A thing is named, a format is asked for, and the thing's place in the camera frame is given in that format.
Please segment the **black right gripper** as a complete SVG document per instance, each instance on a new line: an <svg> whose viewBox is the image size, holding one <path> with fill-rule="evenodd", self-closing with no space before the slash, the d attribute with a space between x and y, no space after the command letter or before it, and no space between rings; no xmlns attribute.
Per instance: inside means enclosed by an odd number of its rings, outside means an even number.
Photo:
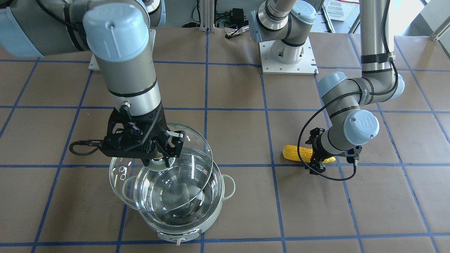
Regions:
<svg viewBox="0 0 450 253"><path fill-rule="evenodd" d="M145 166L162 154L166 168L172 167L180 157L186 132L170 130L162 104L141 116L132 116L130 111L127 104L113 110L100 151L108 157L139 158Z"/></svg>

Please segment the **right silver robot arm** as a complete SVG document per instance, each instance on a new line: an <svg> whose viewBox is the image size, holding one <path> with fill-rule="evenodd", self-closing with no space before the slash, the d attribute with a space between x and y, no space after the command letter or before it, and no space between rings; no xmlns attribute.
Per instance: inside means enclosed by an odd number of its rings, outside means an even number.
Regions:
<svg viewBox="0 0 450 253"><path fill-rule="evenodd" d="M151 21L161 18L156 0L12 0L1 7L1 46L16 57L91 51L114 102L103 140L93 146L108 157L140 159L170 168L180 157L183 131L164 115L152 59Z"/></svg>

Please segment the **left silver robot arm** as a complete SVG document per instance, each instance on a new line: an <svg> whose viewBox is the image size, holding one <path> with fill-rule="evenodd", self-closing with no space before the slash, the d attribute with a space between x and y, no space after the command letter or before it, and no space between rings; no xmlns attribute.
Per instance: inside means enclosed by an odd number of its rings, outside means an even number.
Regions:
<svg viewBox="0 0 450 253"><path fill-rule="evenodd" d="M319 81L322 110L327 111L332 126L310 131L306 142L312 146L309 162L297 152L312 175L323 176L324 161L335 155L346 157L356 168L362 145L379 131L378 119L362 107L395 99L404 90L388 27L391 1L361 0L359 5L362 76L347 78L342 72L333 72ZM284 65L297 64L315 16L314 7L305 1L267 0L251 13L250 34L254 42L274 42L270 49L272 59Z"/></svg>

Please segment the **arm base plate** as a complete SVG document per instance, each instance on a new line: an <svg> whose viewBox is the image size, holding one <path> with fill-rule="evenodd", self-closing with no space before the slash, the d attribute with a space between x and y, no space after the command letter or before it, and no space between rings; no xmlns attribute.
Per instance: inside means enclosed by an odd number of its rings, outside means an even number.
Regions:
<svg viewBox="0 0 450 253"><path fill-rule="evenodd" d="M309 37L300 47L286 45L281 40L258 45L263 74L315 75L319 72Z"/></svg>
<svg viewBox="0 0 450 253"><path fill-rule="evenodd" d="M105 48L95 48L92 51L88 69L100 71L99 59L115 63L131 60L148 46L150 54L153 55L155 38L155 29L148 30L146 35L138 35L136 32L111 32L107 40L103 42Z"/></svg>

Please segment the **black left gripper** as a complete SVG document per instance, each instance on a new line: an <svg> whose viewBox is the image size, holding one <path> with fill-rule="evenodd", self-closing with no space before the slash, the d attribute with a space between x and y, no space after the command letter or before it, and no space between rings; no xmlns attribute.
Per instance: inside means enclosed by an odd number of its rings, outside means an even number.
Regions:
<svg viewBox="0 0 450 253"><path fill-rule="evenodd" d="M314 128L310 131L310 137L308 141L306 141L306 144L312 145L313 151L310 162L305 164L305 169L308 169L309 173L312 175L322 175L322 173L325 172L324 161L335 156L334 154L328 153L321 144L321 136L324 132L325 129L323 128ZM361 151L362 146L358 145L337 154L339 157L345 157L348 163L353 164L353 175L356 174Z"/></svg>

